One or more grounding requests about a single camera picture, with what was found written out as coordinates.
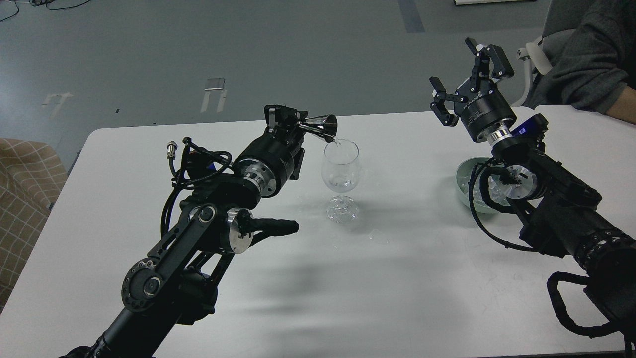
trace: white table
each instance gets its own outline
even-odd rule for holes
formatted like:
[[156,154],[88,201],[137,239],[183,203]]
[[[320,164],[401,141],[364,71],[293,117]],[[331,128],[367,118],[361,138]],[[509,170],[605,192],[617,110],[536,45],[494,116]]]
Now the white table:
[[[520,120],[527,108],[516,109]],[[547,153],[603,196],[599,212],[636,234],[632,189],[636,127],[569,107],[540,108]],[[256,217],[297,220],[300,231],[237,255],[219,286],[217,313],[175,326],[157,357],[474,357],[620,350],[622,336],[591,340],[563,328],[545,281],[582,273],[559,259],[505,249],[455,196],[464,159],[489,156],[459,125],[431,112],[339,118],[364,166],[351,193],[357,225],[330,222],[324,143],[307,136],[300,180],[263,199]],[[165,145],[191,136],[237,156],[265,122],[101,129],[88,139],[0,315],[0,355],[56,357],[91,345],[122,309],[125,271],[159,239],[170,192]],[[513,240],[514,215],[485,217]],[[605,322],[581,292],[561,285],[580,324]]]

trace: glass base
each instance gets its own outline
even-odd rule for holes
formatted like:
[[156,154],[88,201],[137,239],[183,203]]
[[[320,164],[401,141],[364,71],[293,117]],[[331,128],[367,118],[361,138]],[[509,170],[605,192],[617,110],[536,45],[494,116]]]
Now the glass base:
[[327,217],[338,224],[346,224],[355,220],[360,212],[360,208],[348,196],[336,196],[327,204]]

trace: gray floor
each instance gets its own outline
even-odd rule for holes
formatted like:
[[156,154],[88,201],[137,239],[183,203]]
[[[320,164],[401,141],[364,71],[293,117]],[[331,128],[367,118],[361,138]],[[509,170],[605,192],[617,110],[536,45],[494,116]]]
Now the gray floor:
[[[0,137],[49,143],[68,168],[103,127],[261,120],[266,104],[311,115],[424,111],[430,76],[455,87],[470,74],[466,36],[502,46],[521,73],[516,49],[541,33],[549,4],[93,0],[64,11],[18,4],[20,13],[0,23]],[[0,1],[0,18],[14,11]],[[211,77],[226,78],[220,112],[218,91],[202,112]],[[500,88],[514,101],[523,79]],[[193,137],[222,150],[213,138]]]

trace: screw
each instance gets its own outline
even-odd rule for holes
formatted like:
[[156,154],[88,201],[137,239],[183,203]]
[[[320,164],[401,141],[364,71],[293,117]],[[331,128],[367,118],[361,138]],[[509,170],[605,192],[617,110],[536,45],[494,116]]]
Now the screw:
[[152,296],[156,294],[156,292],[159,290],[160,284],[161,284],[161,281],[159,281],[157,277],[148,278],[146,280],[146,283],[144,283],[144,292],[147,295]]
[[213,216],[214,216],[214,211],[209,206],[206,206],[205,208],[201,209],[201,211],[199,212],[199,219],[204,222],[208,222],[212,220]]

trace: gray sweater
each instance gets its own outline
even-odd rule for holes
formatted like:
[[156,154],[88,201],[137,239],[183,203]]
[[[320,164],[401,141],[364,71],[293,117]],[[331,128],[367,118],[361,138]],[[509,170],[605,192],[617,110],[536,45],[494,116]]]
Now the gray sweater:
[[635,39],[636,0],[596,1],[524,106],[571,104],[605,114],[625,86],[636,89]]

